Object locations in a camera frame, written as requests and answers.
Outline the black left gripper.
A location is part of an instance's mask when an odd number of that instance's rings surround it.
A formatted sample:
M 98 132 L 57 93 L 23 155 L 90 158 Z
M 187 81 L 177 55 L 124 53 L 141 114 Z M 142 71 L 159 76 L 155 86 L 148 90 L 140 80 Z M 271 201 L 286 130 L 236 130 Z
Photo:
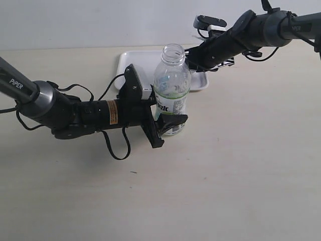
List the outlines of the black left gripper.
M 164 140 L 160 135 L 172 136 L 182 130 L 188 119 L 186 114 L 161 113 L 154 122 L 151 106 L 157 104 L 154 86 L 147 100 L 141 99 L 142 90 L 133 64 L 123 73 L 125 83 L 114 100 L 84 101 L 77 104 L 82 124 L 95 131 L 140 126 L 153 148 L 160 148 Z

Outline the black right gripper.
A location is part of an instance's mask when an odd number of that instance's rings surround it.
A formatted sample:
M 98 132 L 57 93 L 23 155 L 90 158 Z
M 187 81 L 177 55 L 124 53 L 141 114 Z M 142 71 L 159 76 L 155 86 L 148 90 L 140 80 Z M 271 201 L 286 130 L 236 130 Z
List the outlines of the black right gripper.
M 226 31 L 189 48 L 185 63 L 190 70 L 212 72 L 217 65 L 244 51 L 245 47 L 231 36 L 231 31 Z

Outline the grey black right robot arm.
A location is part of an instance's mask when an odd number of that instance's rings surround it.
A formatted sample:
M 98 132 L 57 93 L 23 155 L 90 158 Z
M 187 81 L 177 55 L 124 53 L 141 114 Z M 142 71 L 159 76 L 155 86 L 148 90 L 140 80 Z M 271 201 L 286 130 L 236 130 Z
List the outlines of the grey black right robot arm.
M 230 29 L 189 48 L 185 62 L 197 72 L 214 71 L 217 65 L 239 54 L 259 52 L 263 47 L 281 48 L 293 39 L 308 43 L 320 53 L 320 13 L 298 16 L 274 9 L 257 15 L 248 10 Z

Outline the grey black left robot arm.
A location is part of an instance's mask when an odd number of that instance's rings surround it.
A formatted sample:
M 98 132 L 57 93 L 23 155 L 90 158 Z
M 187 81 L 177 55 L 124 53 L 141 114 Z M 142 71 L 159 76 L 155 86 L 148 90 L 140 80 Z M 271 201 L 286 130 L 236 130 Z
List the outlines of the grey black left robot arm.
M 114 100 L 82 101 L 67 95 L 50 81 L 30 81 L 6 60 L 1 59 L 1 93 L 14 99 L 17 112 L 48 127 L 55 138 L 69 140 L 106 133 L 111 129 L 140 126 L 153 148 L 160 148 L 161 136 L 187 121 L 186 114 L 161 114 L 154 119 L 151 107 L 157 103 L 144 72 L 130 64 L 121 74 L 125 83 Z

